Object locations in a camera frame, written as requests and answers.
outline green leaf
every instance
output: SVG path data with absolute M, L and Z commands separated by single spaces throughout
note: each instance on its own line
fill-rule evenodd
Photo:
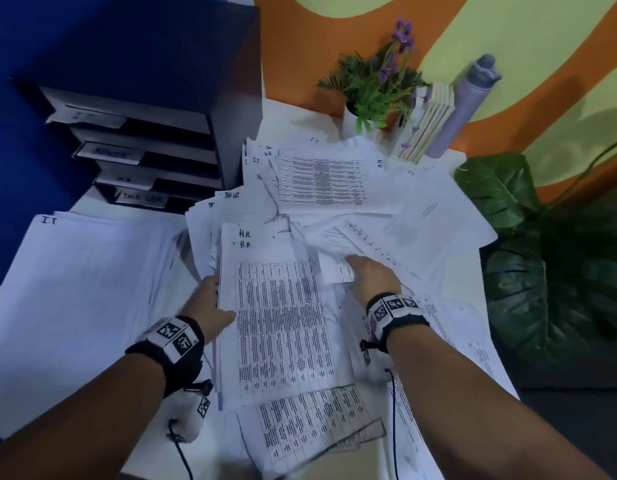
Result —
M 529 210 L 542 208 L 520 153 L 469 158 L 456 170 L 455 181 L 494 228 L 519 225 Z
M 484 266 L 488 316 L 504 342 L 540 368 L 585 353 L 603 336 L 583 282 L 551 271 L 537 229 L 501 239 Z

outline desk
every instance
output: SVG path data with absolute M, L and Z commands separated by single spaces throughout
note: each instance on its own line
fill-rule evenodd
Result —
M 334 143 L 340 138 L 338 124 L 338 120 L 325 114 L 266 99 L 264 120 L 257 139 L 265 143 L 275 143 L 309 133 Z M 153 210 L 110 205 L 102 201 L 94 189 L 87 192 L 72 210 L 108 219 L 141 219 L 156 216 L 156 211 Z M 183 216 L 163 212 L 160 212 L 159 216 L 184 220 Z M 173 280 L 167 293 L 164 316 L 176 313 L 191 295 L 197 284 L 195 274 L 190 255 L 184 256 L 173 267 Z M 445 298 L 471 303 L 487 322 L 478 250 L 453 256 L 447 261 L 442 294 Z M 151 423 L 122 471 L 148 480 L 186 480 L 188 476 L 182 460 L 173 444 L 165 439 L 164 431 L 158 424 L 159 420 L 160 418 L 156 418 Z M 225 476 L 225 470 L 218 462 L 218 439 L 222 435 L 222 428 L 217 421 L 209 419 L 204 424 L 198 439 L 190 445 L 182 446 L 196 480 L 233 478 Z M 391 478 L 386 467 L 386 453 L 390 452 L 386 439 L 364 444 L 358 451 L 327 454 L 302 468 L 293 477 L 320 478 L 320 480 Z

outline paper pile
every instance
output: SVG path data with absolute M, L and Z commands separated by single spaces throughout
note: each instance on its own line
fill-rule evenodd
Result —
M 0 436 L 119 359 L 162 313 L 185 228 L 36 216 L 0 286 Z
M 242 169 L 243 186 L 195 204 L 186 220 L 196 266 L 218 270 L 219 306 L 237 313 L 211 362 L 220 407 L 237 412 L 257 467 L 265 478 L 285 475 L 395 425 L 403 475 L 441 475 L 399 378 L 392 418 L 390 357 L 360 350 L 371 323 L 352 297 L 344 257 L 391 267 L 433 330 L 514 393 L 479 315 L 446 303 L 431 284 L 449 255 L 476 250 L 495 232 L 448 172 L 386 168 L 363 137 L 248 140 Z

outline wire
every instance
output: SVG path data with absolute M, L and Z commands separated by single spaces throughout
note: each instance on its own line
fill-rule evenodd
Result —
M 168 439 L 175 444 L 175 448 L 177 448 L 177 453 L 180 454 L 180 458 L 184 462 L 184 466 L 186 467 L 186 471 L 189 473 L 189 478 L 191 480 L 193 480 L 191 468 L 189 467 L 188 461 L 186 461 L 186 457 L 184 456 L 184 452 L 182 451 L 182 448 L 180 446 L 180 443 L 183 442 L 184 439 L 183 439 L 183 437 L 181 437 L 180 435 L 178 435 L 177 433 L 175 433 L 173 431 L 173 425 L 176 424 L 176 423 L 177 423 L 176 419 L 169 419 L 168 420 L 168 431 L 169 431 L 169 434 L 167 436 L 168 436 Z
M 397 473 L 397 441 L 395 441 L 395 377 L 390 369 L 384 369 L 390 374 L 390 380 L 393 384 L 393 466 L 395 467 L 395 478 L 399 480 Z

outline plant stem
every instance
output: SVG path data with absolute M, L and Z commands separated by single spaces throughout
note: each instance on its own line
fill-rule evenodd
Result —
M 560 195 L 558 195 L 553 201 L 549 202 L 546 206 L 547 207 L 554 207 L 558 203 L 563 201 L 566 197 L 568 197 L 575 190 L 576 186 L 579 185 L 583 179 L 585 179 L 586 177 L 588 177 L 590 175 L 590 173 L 592 172 L 593 167 L 595 167 L 595 164 L 598 161 L 600 161 L 600 159 L 604 155 L 606 155 L 608 152 L 614 150 L 616 147 L 617 147 L 617 141 L 615 143 L 611 144 L 608 148 L 606 148 L 606 150 L 601 152 L 595 158 L 593 158 L 593 161 L 588 165 L 588 167 L 586 167 L 586 170 L 584 170 L 580 174 L 580 176 L 577 177 L 575 179 L 575 181 L 568 186 L 568 188 L 566 190 L 564 190 Z

